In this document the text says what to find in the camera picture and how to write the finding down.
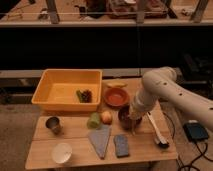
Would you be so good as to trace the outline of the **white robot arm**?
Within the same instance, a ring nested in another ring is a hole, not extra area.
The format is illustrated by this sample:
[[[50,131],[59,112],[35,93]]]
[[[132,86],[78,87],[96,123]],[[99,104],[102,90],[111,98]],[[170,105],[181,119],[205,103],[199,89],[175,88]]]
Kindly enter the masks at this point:
[[[129,118],[139,119],[155,107],[159,98],[163,98],[213,132],[213,100],[182,88],[176,79],[176,71],[171,67],[145,72],[141,88],[130,102]]]

